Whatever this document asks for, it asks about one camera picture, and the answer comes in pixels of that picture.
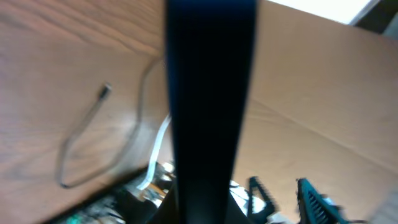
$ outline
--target wood grain surface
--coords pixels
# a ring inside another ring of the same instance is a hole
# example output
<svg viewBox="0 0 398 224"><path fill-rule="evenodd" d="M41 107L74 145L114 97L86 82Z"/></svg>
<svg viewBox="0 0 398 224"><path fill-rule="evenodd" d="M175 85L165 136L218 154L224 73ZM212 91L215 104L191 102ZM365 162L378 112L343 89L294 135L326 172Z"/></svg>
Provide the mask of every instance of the wood grain surface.
<svg viewBox="0 0 398 224"><path fill-rule="evenodd" d="M167 114L161 63L148 80L139 137L123 161L75 189L54 180L61 142L104 82L113 92L73 147L68 180L106 165L127 140L142 72L162 55L163 6L0 1L2 223L44 220L148 161ZM397 42L266 1L259 2L257 27L234 180L244 185L258 175L294 221L299 177L350 218L368 217L398 182ZM170 148L167 137L161 160L170 158Z"/></svg>

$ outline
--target white cable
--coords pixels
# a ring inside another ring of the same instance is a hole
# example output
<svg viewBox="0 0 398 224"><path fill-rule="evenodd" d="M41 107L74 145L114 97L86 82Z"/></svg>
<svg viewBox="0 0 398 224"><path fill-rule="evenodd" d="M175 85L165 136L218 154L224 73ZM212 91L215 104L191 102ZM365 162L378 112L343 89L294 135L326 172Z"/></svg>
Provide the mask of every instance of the white cable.
<svg viewBox="0 0 398 224"><path fill-rule="evenodd" d="M171 120L172 117L170 116L170 114L168 114L166 118L163 120L162 124L160 125L160 128L156 134L154 148L152 150L152 154L150 155L147 175L145 176L145 179L141 182L141 184L137 186L137 189L139 190L144 190L145 188L147 188L154 179L157 156L159 155L164 134Z"/></svg>

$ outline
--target cable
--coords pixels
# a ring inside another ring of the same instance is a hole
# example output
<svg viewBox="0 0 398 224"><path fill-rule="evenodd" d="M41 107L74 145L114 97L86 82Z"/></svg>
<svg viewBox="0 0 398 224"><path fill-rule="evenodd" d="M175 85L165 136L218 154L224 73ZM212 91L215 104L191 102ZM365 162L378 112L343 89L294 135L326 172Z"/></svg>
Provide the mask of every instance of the cable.
<svg viewBox="0 0 398 224"><path fill-rule="evenodd" d="M141 184L137 186L137 189L139 190L144 190L145 188L147 188L154 179L157 156L159 155L164 134L166 133L167 127L169 126L171 120L172 118L170 114L168 114L163 120L162 125L160 125L160 128L156 134L154 148L152 150L152 154L150 155L147 175L145 176L145 179L141 182Z"/></svg>
<svg viewBox="0 0 398 224"><path fill-rule="evenodd" d="M161 62L162 57L153 59L148 66L146 66L145 70L142 73L140 85L139 85L139 94L138 94L138 107L137 107L137 123L131 128L131 134L129 139L125 143L125 145L121 148L120 152L114 157L114 159L109 163L109 165L100 168L90 174L88 174L84 178L77 179L69 184L66 184L63 179L64 175L64 166L65 166L65 158L67 156L67 152L76 142L76 140L81 136L87 126L91 123L91 120L95 117L98 110L101 108L103 101L107 99L109 94L111 93L111 86L109 83L105 84L102 91L98 96L98 100L96 103L91 107L89 112L83 117L80 121L79 125L72 131L71 135L66 138L66 140L61 144L60 151L58 153L58 159L55 168L55 180L58 184L63 187L64 189L71 189L77 187L85 182L94 179L95 177L104 174L108 170L112 169L118 162L124 157L124 155L128 152L128 150L132 147L135 138L137 138L138 130L141 126L142 121L142 109L144 104L144 90L147 83L148 76L152 69Z"/></svg>

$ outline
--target black pole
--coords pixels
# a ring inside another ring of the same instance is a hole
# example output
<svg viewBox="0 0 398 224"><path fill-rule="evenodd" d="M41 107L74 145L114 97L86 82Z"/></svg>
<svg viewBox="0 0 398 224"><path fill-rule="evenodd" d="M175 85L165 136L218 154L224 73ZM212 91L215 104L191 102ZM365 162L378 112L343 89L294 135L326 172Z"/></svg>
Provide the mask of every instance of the black pole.
<svg viewBox="0 0 398 224"><path fill-rule="evenodd" d="M181 223L224 223L254 42L254 0L168 0L166 61Z"/></svg>

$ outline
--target gray cable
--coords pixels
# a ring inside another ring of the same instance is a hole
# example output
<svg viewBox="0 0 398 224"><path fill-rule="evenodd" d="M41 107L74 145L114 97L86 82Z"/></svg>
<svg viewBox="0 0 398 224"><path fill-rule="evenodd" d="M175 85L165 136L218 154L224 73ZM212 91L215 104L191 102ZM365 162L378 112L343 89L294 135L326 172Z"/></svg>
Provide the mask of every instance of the gray cable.
<svg viewBox="0 0 398 224"><path fill-rule="evenodd" d="M79 125L72 131L71 135L66 138L66 140L61 144L60 146L60 151L58 154L58 160L56 163L56 168L55 168L55 180L58 182L58 184L63 187L64 189L71 189L74 187L77 187L81 184L84 184L85 182L94 179L95 177L104 174L108 170L112 169L118 162L124 157L124 155L128 152L128 150L132 147L134 144L134 140L137 138L139 128L141 127L141 121L142 121L142 109L143 109L143 104L144 104L144 90L146 87L147 79L152 71L152 69L157 65L160 61L162 60L162 57L155 58L153 59L150 64L145 68L144 72L142 73L141 76L141 81L139 85L139 94L138 94L138 107L137 107L137 123L131 128L131 134L125 143L125 145L121 148L121 151L114 157L114 159L110 162L109 165L100 168L96 171L93 171L92 173L88 174L84 178L77 179L69 184L66 184L63 179L64 175L64 166L65 166L65 159L67 157L67 152L70 150L70 148L73 146L73 144L76 142L76 140L81 136L81 134L84 132L84 130L87 128L87 126L91 123L92 119L95 117L97 114L98 110L101 108L101 105L103 104L104 100L109 96L111 93L111 87L110 84L105 84L103 87L97 102L91 107L89 112L84 116L84 118L80 121Z"/></svg>

